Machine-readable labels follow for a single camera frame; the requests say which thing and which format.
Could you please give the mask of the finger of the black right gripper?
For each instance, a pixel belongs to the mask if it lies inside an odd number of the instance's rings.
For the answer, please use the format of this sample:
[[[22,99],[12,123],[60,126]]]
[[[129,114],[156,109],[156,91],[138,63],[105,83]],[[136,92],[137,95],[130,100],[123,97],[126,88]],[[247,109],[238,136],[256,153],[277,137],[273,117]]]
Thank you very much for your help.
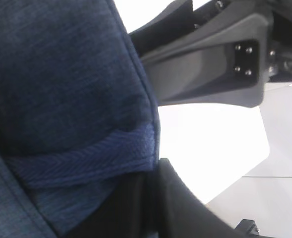
[[[264,97],[269,11],[192,13],[197,28],[142,57],[161,106],[222,103],[254,107]]]
[[[147,54],[167,45],[195,29],[193,2],[175,0],[157,17],[130,33],[138,54]]]

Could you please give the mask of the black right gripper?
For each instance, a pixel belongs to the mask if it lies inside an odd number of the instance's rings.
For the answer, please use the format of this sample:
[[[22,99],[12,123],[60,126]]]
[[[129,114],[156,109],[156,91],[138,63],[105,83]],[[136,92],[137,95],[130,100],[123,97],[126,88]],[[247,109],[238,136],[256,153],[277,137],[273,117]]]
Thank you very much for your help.
[[[292,82],[292,9],[274,1],[263,3],[271,10],[266,47],[252,39],[237,41],[225,46],[200,51],[197,66],[198,82]]]

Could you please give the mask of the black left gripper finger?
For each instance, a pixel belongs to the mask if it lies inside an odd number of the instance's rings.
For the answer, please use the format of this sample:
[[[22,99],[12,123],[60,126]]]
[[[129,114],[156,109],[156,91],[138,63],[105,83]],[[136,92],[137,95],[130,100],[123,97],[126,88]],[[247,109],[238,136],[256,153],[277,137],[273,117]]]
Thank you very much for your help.
[[[233,229],[189,190],[167,158],[158,163],[158,233],[160,238],[255,238],[248,222]]]

